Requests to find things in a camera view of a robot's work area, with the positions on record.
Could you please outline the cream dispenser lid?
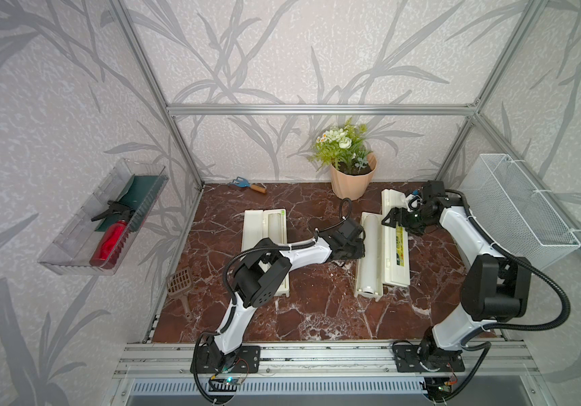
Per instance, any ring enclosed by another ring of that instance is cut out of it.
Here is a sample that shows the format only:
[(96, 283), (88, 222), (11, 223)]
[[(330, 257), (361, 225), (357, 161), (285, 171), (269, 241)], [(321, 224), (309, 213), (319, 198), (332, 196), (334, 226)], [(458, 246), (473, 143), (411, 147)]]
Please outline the cream dispenser lid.
[(244, 212), (241, 250), (249, 250), (265, 237), (267, 226), (263, 218), (263, 210)]
[(385, 285), (407, 288), (411, 284), (408, 233), (391, 216), (393, 209), (407, 208), (406, 197), (393, 189), (381, 192), (382, 281)]

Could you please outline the cream dispenser box base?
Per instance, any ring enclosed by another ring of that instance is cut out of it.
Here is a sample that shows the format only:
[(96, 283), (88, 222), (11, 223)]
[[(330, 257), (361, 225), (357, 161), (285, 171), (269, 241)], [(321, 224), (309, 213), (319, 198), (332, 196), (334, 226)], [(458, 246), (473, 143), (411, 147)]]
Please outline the cream dispenser box base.
[[(263, 231), (267, 238), (277, 245), (287, 243), (287, 226), (285, 209), (273, 209), (263, 212)], [(290, 296), (290, 279), (286, 275), (283, 283), (277, 289), (276, 296)]]

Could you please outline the white plastic wrap roll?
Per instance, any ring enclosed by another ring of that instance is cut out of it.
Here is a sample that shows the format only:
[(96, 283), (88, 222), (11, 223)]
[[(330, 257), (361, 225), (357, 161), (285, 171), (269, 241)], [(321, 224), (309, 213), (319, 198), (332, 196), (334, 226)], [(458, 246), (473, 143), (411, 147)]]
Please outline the white plastic wrap roll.
[(365, 256), (360, 264), (360, 288), (365, 297), (379, 298), (382, 289), (378, 287), (379, 220), (378, 215), (368, 214), (363, 224), (365, 230)]

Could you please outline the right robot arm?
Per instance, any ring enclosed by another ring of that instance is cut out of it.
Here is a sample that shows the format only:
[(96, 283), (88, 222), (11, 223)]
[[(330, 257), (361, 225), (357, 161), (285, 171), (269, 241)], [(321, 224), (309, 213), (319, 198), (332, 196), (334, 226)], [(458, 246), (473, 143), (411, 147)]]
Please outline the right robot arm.
[[(461, 191), (447, 189), (441, 181), (428, 181), (404, 202), (390, 206), (381, 223), (386, 228), (403, 228), (414, 235), (424, 235), (435, 226), (443, 228), (469, 262), (458, 306), (444, 321), (425, 332), (417, 349), (421, 364), (429, 370), (469, 350), (468, 343), (481, 333), (494, 329), (548, 331), (570, 318), (571, 301), (566, 292), (529, 260), (496, 242), (474, 216)], [(541, 279), (557, 294), (560, 312), (552, 321), (515, 324), (513, 319), (527, 311), (533, 277)]]

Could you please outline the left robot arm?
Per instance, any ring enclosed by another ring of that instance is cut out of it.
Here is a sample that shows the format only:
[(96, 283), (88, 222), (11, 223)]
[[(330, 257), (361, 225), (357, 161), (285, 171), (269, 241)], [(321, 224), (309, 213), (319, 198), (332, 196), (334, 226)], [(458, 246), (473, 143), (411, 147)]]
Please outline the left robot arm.
[(272, 301), (293, 271), (329, 262), (364, 257), (365, 231), (350, 213), (341, 213), (335, 225), (312, 232), (312, 238), (277, 244), (270, 238), (235, 255), (223, 269), (222, 282), (229, 305), (219, 327), (199, 334), (191, 372), (220, 374), (236, 365), (246, 330), (259, 308)]

